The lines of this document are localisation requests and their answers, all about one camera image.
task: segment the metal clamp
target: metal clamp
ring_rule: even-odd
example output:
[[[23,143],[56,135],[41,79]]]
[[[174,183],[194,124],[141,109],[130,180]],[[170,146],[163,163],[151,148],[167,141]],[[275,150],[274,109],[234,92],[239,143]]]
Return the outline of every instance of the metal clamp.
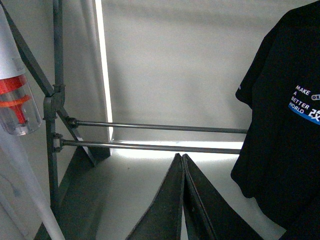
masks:
[[[56,111],[59,111],[65,105],[66,94],[65,94],[65,87],[64,84],[54,84],[54,94],[53,94],[53,101],[54,101],[54,108]]]
[[[68,116],[66,118],[66,121],[69,124],[69,126],[72,127],[73,129],[76,129],[77,127],[79,127],[79,121],[75,117]]]
[[[59,133],[54,133],[53,134],[53,149],[55,153],[60,153],[61,150],[63,149],[63,135]]]
[[[57,118],[57,112],[54,106],[54,97],[46,96],[43,100],[43,114],[45,121],[54,121]]]

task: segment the metal frame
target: metal frame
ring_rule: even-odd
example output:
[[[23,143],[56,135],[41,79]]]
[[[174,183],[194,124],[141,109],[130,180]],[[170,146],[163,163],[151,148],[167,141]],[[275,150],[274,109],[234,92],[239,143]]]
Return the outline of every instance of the metal frame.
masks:
[[[58,169],[57,169],[57,152],[63,146],[82,147],[88,155],[93,166],[96,160],[88,147],[99,148],[120,148],[120,149],[140,149],[140,150],[156,150],[156,151],[174,151],[174,152],[201,152],[201,153],[219,153],[219,154],[239,154],[239,149],[226,148],[205,148],[205,147],[184,147],[184,146],[160,146],[160,145],[141,145],[141,144],[125,144],[111,142],[93,142],[83,141],[81,135],[77,131],[78,126],[96,126],[96,127],[118,127],[118,128],[138,128],[138,129],[154,129],[154,130],[175,130],[175,131],[196,131],[196,132],[215,132],[215,133],[233,133],[246,134],[246,129],[234,128],[211,128],[211,127],[193,127],[193,126],[170,126],[170,125],[152,125],[152,124],[134,124],[134,123],[109,123],[109,122],[92,122],[79,121],[68,116],[64,109],[65,103],[65,85],[63,76],[63,21],[62,21],[62,0],[53,0],[53,28],[54,28],[54,72],[55,84],[53,87],[49,83],[47,77],[42,71],[36,58],[29,49],[24,38],[20,34],[18,28],[14,24],[12,18],[7,12],[5,6],[0,0],[13,37],[18,47],[21,58],[33,78],[43,91],[45,98],[43,102],[44,120],[46,125],[46,141],[48,156],[48,172],[50,187],[50,203],[51,209],[59,220],[59,187],[58,187]],[[62,122],[71,133],[74,140],[65,140],[63,136],[56,133],[56,118],[61,118]]]

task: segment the black t-shirt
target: black t-shirt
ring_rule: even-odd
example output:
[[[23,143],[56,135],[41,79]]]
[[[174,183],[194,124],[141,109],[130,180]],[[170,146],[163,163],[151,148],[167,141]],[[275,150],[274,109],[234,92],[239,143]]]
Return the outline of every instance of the black t-shirt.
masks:
[[[288,230],[283,239],[302,231],[312,239],[320,234],[320,1],[289,11],[266,35],[236,97],[252,122],[232,179]]]

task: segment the white plastic tube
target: white plastic tube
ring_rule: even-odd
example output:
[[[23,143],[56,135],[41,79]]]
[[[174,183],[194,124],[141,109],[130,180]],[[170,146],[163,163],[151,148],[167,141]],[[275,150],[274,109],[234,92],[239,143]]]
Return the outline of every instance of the white plastic tube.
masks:
[[[6,213],[9,215],[11,220],[14,222],[15,226],[19,229],[20,233],[26,237],[28,235],[28,230],[26,226],[20,221],[15,210],[12,208],[10,202],[7,200],[4,193],[0,190],[0,204],[3,206]]]
[[[0,56],[0,124],[12,135],[32,133],[39,129],[42,119],[1,5]]]
[[[24,181],[26,190],[32,198],[38,210],[38,215],[42,219],[51,239],[65,240],[50,205],[42,192],[37,177],[28,162],[27,152],[19,137],[6,133],[0,126],[0,146],[9,157],[11,165]]]

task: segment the light strip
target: light strip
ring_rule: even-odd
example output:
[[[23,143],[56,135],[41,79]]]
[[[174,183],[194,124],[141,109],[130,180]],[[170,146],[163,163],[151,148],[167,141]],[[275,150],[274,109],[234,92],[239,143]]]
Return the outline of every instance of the light strip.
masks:
[[[101,0],[95,0],[95,9],[96,9],[97,27],[98,27],[99,44],[100,44],[103,84],[104,84],[104,92],[105,92],[106,118],[109,123],[112,123],[113,120],[112,120],[111,96],[110,96],[108,64],[107,64],[107,50],[106,50],[104,17],[103,17]],[[114,132],[113,127],[109,127],[109,140],[112,139],[113,132]]]

